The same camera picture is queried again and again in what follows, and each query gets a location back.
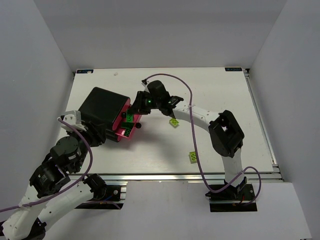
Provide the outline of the green lego plate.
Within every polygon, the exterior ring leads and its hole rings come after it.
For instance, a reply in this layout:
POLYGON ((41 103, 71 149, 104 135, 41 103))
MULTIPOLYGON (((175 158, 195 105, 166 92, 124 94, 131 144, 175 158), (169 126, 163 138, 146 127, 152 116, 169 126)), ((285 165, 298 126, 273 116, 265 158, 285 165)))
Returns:
POLYGON ((133 123, 134 122, 134 114, 130 109, 126 110, 126 122, 133 123))

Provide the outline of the green stepped lego piece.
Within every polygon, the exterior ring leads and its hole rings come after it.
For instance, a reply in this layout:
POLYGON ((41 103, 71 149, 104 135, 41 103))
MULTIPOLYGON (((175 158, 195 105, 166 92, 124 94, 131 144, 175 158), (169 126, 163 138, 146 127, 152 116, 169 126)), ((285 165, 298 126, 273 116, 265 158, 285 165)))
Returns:
POLYGON ((126 129, 126 128, 132 129, 134 126, 135 126, 134 122, 127 122, 127 121, 122 122, 120 125, 120 127, 123 129, 126 129))

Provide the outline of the pink drawer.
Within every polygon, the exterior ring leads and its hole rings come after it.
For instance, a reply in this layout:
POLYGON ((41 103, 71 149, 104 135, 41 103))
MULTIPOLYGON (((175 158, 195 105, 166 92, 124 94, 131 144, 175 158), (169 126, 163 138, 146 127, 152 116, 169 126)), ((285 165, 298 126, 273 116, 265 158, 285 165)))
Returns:
POLYGON ((122 139, 130 140, 135 131, 142 127, 142 124, 140 123, 142 116, 139 114, 128 114, 126 111, 122 112, 120 117, 121 119, 114 132, 118 142, 122 139))

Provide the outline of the dark green square lego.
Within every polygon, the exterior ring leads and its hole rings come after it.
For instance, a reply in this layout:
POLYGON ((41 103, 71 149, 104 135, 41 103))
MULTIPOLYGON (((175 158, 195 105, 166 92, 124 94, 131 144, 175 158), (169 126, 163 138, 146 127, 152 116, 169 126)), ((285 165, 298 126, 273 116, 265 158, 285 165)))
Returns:
POLYGON ((123 135, 128 138, 128 137, 130 136, 131 132, 132 132, 132 129, 131 129, 131 128, 126 128, 126 129, 124 130, 123 135))

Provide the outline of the black drawer cabinet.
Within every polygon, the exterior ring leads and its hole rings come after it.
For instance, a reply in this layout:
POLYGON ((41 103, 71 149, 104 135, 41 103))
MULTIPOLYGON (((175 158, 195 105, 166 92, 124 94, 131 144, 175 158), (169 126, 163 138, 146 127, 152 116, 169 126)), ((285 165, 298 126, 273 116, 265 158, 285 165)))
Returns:
POLYGON ((120 115, 126 112, 130 102, 128 96, 94 87, 78 109, 82 124, 84 125, 84 121, 105 124, 106 140, 118 142, 115 130, 121 120, 120 115))

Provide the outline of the lime rectangular lego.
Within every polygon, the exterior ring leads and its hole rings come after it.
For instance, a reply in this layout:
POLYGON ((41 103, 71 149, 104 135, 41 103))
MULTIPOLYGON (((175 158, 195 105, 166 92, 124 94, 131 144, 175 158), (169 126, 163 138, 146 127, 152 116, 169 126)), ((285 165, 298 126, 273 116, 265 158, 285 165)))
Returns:
POLYGON ((175 119, 175 118, 171 118, 171 119, 169 120, 169 124, 170 124, 172 127, 177 128, 177 127, 179 126, 179 121, 178 121, 177 119, 175 119))

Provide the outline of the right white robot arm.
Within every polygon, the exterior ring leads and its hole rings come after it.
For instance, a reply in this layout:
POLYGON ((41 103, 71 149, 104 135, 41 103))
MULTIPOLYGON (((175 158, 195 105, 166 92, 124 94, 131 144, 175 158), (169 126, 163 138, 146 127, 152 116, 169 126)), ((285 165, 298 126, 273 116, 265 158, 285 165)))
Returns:
POLYGON ((191 105, 179 96, 170 95, 159 80, 145 81, 144 85, 145 89, 137 92, 128 112, 148 115, 151 110, 157 109, 165 116, 193 123, 206 130, 213 149, 221 156, 226 189, 238 194, 247 183, 241 159, 245 135, 233 113, 229 110, 217 113, 191 105))

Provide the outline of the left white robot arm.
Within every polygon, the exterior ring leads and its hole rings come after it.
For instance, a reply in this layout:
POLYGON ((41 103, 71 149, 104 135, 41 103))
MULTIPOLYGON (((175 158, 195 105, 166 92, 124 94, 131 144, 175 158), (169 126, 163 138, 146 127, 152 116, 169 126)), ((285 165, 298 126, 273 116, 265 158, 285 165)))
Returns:
POLYGON ((26 192, 14 213, 0 225, 7 240, 41 240, 46 231, 65 214, 91 199, 100 200, 107 185, 98 174, 82 175, 71 183, 70 174, 78 173, 92 147, 101 145, 83 124, 60 121, 67 136, 50 149, 29 179, 26 192))

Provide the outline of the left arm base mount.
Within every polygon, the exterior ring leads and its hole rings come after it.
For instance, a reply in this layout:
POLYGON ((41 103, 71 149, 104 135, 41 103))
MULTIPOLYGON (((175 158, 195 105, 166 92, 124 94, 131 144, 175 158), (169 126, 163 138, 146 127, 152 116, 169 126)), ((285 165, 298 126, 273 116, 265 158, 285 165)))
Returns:
POLYGON ((87 175, 82 183, 89 186, 93 197, 76 207, 86 210, 121 210, 123 200, 121 198, 122 186, 119 184, 108 184, 98 174, 87 175))

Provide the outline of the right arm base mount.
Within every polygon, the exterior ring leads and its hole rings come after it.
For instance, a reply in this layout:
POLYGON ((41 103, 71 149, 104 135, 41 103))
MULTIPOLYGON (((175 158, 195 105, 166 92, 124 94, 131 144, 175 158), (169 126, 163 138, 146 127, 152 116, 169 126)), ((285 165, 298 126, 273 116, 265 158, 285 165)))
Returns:
POLYGON ((231 190, 219 193, 208 191, 205 197, 209 200, 211 213, 244 213, 257 212, 255 192, 252 184, 246 184, 244 188, 235 194, 231 190))

